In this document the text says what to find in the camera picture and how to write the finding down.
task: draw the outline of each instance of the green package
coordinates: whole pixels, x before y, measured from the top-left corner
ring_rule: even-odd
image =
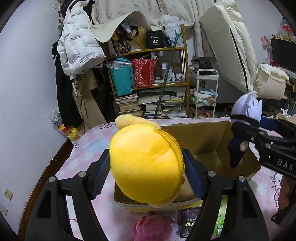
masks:
[[[221,199],[218,218],[217,218],[216,225],[214,228],[214,232],[215,232],[216,236],[221,234],[223,224],[224,224],[224,219],[225,219],[226,208],[227,208],[227,196],[223,196]]]

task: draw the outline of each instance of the yellow plush toy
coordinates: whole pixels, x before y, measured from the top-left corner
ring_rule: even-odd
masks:
[[[184,182],[183,155],[172,135],[150,120],[118,116],[119,131],[110,143],[115,182],[129,198],[164,207],[178,197]]]

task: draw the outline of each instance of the tablecloth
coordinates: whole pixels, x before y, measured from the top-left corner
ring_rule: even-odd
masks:
[[[230,118],[159,119],[154,121],[161,126],[165,126],[177,123],[230,121]],[[74,144],[70,157],[65,161],[62,168],[56,174],[56,177],[59,180],[71,178],[81,170],[87,170],[89,165],[97,161],[102,152],[109,147],[110,140],[117,131],[118,129],[115,123],[112,122],[97,126],[85,133]],[[268,131],[268,134],[278,136],[276,132]],[[259,153],[254,148],[254,144],[250,143],[250,148],[256,157],[259,158]],[[270,239],[272,239],[280,229],[275,223],[270,221],[270,218],[278,209],[277,200],[281,187],[281,177],[281,174],[261,167],[249,181],[266,221]],[[112,173],[109,172],[101,194],[92,201],[92,205],[109,241],[133,241],[129,225],[139,220],[141,215],[131,214],[115,203],[113,199],[114,184]],[[70,196],[67,196],[67,206],[73,234],[75,237],[83,240],[76,221],[72,197]]]

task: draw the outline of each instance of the teal bag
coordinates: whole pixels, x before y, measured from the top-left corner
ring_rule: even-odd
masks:
[[[131,63],[130,60],[118,57],[115,60]],[[118,96],[129,95],[135,86],[132,65],[120,69],[110,69],[113,84]]]

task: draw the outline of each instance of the red gift bag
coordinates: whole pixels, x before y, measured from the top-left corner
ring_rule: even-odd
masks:
[[[136,87],[149,87],[154,82],[156,59],[136,58],[131,60]]]

